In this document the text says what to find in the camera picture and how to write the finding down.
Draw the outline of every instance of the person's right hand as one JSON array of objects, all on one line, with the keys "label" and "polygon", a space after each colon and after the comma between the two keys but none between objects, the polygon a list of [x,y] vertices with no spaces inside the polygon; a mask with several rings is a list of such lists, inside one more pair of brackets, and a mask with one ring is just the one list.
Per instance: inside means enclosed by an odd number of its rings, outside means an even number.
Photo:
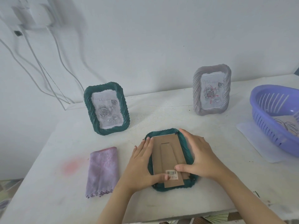
[{"label": "person's right hand", "polygon": [[176,171],[188,172],[198,176],[218,180],[231,171],[213,153],[209,143],[203,137],[193,135],[188,131],[179,129],[190,143],[195,159],[192,165],[178,164]]}]

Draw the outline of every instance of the hand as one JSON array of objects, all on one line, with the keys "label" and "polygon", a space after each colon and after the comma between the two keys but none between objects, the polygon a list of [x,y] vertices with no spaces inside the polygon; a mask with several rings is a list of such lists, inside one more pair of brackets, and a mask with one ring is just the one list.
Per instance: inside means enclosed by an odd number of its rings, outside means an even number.
[{"label": "hand", "polygon": [[203,137],[195,136],[183,129],[179,130],[189,141],[195,159],[192,165],[176,165],[175,170],[211,178],[216,181],[231,172],[213,153],[211,146]]},{"label": "hand", "polygon": [[116,187],[133,194],[158,182],[169,180],[167,174],[151,175],[147,169],[153,145],[154,138],[148,137],[146,140],[143,139],[138,147],[134,147],[130,161]]}]

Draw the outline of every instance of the red stain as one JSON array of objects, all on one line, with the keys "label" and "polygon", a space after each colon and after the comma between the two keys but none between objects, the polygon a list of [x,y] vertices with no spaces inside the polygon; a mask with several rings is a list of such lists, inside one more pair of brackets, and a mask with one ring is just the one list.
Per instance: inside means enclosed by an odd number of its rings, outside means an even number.
[{"label": "red stain", "polygon": [[83,160],[85,159],[75,158],[63,164],[62,165],[63,175],[70,176],[76,173],[76,171],[82,166]]}]

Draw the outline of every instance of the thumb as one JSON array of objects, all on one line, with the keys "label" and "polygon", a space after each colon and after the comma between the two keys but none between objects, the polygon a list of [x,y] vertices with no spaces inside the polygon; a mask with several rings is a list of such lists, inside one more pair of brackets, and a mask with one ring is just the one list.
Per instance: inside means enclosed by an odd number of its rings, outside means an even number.
[{"label": "thumb", "polygon": [[167,180],[169,180],[168,174],[155,174],[152,175],[152,179],[151,179],[152,185],[158,182],[165,182]]},{"label": "thumb", "polygon": [[192,173],[192,165],[178,164],[174,167],[176,171]]}]

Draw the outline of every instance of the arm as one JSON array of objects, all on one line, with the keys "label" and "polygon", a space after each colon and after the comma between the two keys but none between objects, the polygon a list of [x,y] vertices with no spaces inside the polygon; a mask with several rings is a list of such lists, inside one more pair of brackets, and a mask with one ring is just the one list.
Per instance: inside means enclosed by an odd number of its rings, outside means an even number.
[{"label": "arm", "polygon": [[180,129],[195,155],[192,165],[179,164],[177,171],[189,172],[218,182],[226,191],[246,224],[285,224],[260,201],[213,153],[203,137]]},{"label": "arm", "polygon": [[167,174],[151,175],[147,169],[152,154],[154,138],[142,140],[134,147],[130,161],[119,179],[105,208],[99,216],[98,224],[121,224],[131,196],[157,182],[169,180]]}]

